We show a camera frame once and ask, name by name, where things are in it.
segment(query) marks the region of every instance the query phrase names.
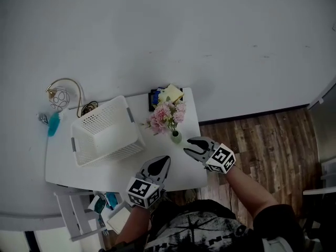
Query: white table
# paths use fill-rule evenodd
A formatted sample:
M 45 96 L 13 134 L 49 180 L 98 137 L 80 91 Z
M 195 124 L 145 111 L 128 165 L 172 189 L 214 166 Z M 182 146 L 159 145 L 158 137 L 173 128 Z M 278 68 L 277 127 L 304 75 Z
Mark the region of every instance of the white table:
M 190 146 L 187 139 L 200 136 L 193 94 L 190 88 L 184 88 L 183 100 L 187 110 L 183 123 L 178 125 L 183 140 L 174 144 L 170 136 L 153 135 L 151 129 L 140 126 L 140 132 L 146 143 L 144 151 L 120 162 L 110 162 L 94 166 L 78 167 L 71 147 L 71 124 L 77 119 L 77 109 L 69 110 L 56 132 L 48 139 L 46 156 L 46 181 L 75 188 L 94 191 L 119 192 L 126 190 L 132 176 L 135 176 L 142 164 L 156 156 L 169 155 L 171 166 L 165 180 L 167 191 L 187 190 L 203 187 L 207 184 L 206 171 L 200 162 L 186 155 L 183 148 Z M 148 111 L 148 94 L 127 97 L 127 103 L 137 124 L 145 122 Z

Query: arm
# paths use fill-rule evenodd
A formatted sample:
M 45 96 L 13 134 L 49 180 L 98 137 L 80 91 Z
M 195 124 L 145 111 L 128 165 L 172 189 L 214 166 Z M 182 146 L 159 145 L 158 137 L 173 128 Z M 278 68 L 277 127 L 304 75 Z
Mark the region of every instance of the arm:
M 130 243 L 145 234 L 148 231 L 149 219 L 150 212 L 148 209 L 135 206 L 115 244 Z
M 266 207 L 278 204 L 263 186 L 237 167 L 232 167 L 227 172 L 226 179 L 253 219 Z

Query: small box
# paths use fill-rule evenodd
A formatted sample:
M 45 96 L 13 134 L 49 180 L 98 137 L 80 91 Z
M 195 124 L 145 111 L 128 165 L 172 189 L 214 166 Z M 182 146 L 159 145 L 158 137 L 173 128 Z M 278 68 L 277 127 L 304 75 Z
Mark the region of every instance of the small box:
M 96 195 L 88 206 L 88 209 L 95 211 L 97 214 L 101 214 L 105 206 L 106 199 L 101 195 Z
M 114 216 L 112 216 L 107 221 L 107 224 L 110 225 L 110 227 L 115 231 L 116 234 L 120 234 L 130 214 L 131 214 L 130 211 L 128 211 L 126 207 L 124 207 L 123 209 L 118 211 Z
M 157 93 L 158 90 L 164 90 L 163 88 L 157 88 L 156 90 L 151 90 L 150 93 L 148 93 L 148 111 L 149 112 L 154 112 L 155 107 L 157 103 L 153 103 L 154 101 L 154 96 Z
M 127 194 L 131 203 L 143 208 L 150 207 L 159 197 L 159 186 L 132 177 L 127 186 Z
M 235 162 L 236 157 L 233 151 L 226 145 L 220 144 L 206 164 L 210 171 L 226 174 Z

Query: wall baseboard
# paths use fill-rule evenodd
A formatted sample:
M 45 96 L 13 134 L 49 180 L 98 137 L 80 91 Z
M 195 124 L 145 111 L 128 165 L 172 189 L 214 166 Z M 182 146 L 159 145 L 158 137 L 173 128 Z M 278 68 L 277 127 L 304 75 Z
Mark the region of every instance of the wall baseboard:
M 241 116 L 238 115 L 236 117 L 223 118 L 223 119 L 217 119 L 217 120 L 201 121 L 198 124 L 199 124 L 199 126 L 204 126 L 204 125 L 211 125 L 211 124 L 217 124 L 217 123 L 228 122 L 228 121 L 249 119 L 249 118 L 260 117 L 260 116 L 263 116 L 263 115 L 265 116 L 265 115 L 270 115 L 270 114 L 286 112 L 286 111 L 290 111 L 290 110 L 296 110 L 296 109 L 300 109 L 300 108 L 306 108 L 307 106 L 308 106 L 308 104 L 302 104 L 300 106 L 295 106 L 295 107 L 288 107 L 288 108 L 282 108 L 282 109 L 277 109 L 277 110 L 271 110 L 271 111 L 265 111 L 265 112 L 259 112 L 259 113 L 241 115 Z

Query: black sleeve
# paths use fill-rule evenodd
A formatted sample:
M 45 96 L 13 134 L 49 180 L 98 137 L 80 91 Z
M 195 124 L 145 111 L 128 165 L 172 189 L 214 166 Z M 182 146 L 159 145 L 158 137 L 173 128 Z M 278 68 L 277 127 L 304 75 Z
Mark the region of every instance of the black sleeve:
M 279 204 L 265 208 L 254 219 L 253 228 L 262 238 L 284 238 L 294 252 L 305 249 L 305 237 L 290 205 Z

